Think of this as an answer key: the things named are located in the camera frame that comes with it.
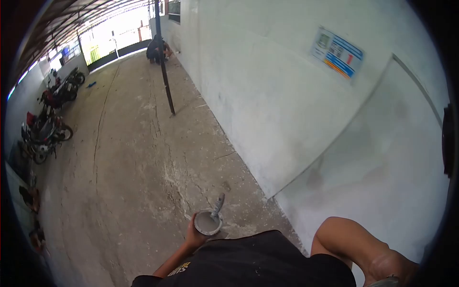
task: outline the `wall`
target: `wall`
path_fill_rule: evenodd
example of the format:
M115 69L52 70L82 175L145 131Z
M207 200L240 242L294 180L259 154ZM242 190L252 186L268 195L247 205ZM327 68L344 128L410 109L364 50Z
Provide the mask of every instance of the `wall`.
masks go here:
M61 79L64 79L77 67L86 76L89 74L83 54L79 54L57 71ZM5 119L5 146L7 158L16 141L21 140L21 123L26 122L27 112L38 114L42 106L37 101L46 89L50 67L47 61L41 61L30 70L22 81L17 85L7 102Z
M164 39L180 51L266 196L283 189L275 198L305 248L322 221L337 215L420 261L448 180L440 128L424 96L397 64L383 75L392 54L420 81L440 118L449 100L434 44L409 5L184 0L180 13L180 25L161 18ZM309 55L319 26L365 52L352 84ZM361 271L353 271L362 284Z
M21 140L21 123L26 122L27 112L38 114L41 111L37 98L41 97L45 89L46 81L39 65L35 65L14 89L6 105L3 147L6 158L16 141Z
M309 55L320 25L364 50L352 85ZM185 0L181 24L162 29L166 41L179 39L177 57L268 197L336 138L392 53L440 116L448 102L435 47L399 0Z
M80 53L78 56L75 56L68 61L64 66L62 66L62 68L59 69L59 71L57 71L57 74L61 77L61 79L65 79L65 77L68 76L76 67L78 67L80 72L82 72L85 76L89 75L88 66L86 65L83 53Z
M341 216L420 262L446 204L441 135L424 95L391 61L356 118L275 198L309 252L320 224Z
M11 193L11 199L13 201L13 207L16 212L17 219L21 225L22 232L24 236L28 238L30 231L34 229L34 218L32 216L32 211L27 207L22 199L21 194L19 193L19 187L23 186L28 188L26 184L9 166L8 163L5 163L6 166L6 177L8 181L8 187Z

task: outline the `corrugated roof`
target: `corrugated roof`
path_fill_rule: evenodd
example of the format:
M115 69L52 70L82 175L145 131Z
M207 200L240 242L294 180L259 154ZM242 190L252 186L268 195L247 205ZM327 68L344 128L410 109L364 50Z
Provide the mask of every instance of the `corrugated roof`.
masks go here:
M77 33L152 0L54 0L33 29L16 68L16 79L49 50L68 43Z

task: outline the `hand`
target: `hand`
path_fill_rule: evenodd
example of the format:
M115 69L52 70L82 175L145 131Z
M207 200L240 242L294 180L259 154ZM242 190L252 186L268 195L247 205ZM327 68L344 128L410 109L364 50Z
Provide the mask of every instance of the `hand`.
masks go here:
M191 248L198 249L199 247L201 247L201 245L203 245L206 242L208 237L200 233L198 230L196 230L195 218L196 218L196 213L193 214L190 222L188 223L188 230L186 232L185 244Z

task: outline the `motorcycle wheel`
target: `motorcycle wheel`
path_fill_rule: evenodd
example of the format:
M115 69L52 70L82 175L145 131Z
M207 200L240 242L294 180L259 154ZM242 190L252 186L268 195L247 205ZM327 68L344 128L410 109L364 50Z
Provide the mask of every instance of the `motorcycle wheel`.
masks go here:
M34 154L33 160L36 164L42 164L48 158L48 155Z
M70 96L68 97L71 101L74 101L77 98L77 92L76 91L70 91Z
M59 136L60 141L68 141L73 137L73 130L66 124L62 124L61 132L63 136Z
M78 73L75 77L75 80L78 82L78 84L83 84L84 81L86 80L86 77L84 76L83 73Z

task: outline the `blue sign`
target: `blue sign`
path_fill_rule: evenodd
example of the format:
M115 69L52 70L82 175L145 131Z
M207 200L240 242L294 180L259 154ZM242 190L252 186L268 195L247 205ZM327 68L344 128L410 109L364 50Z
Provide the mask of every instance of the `blue sign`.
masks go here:
M359 71L364 53L332 32L320 27L311 54L351 81Z

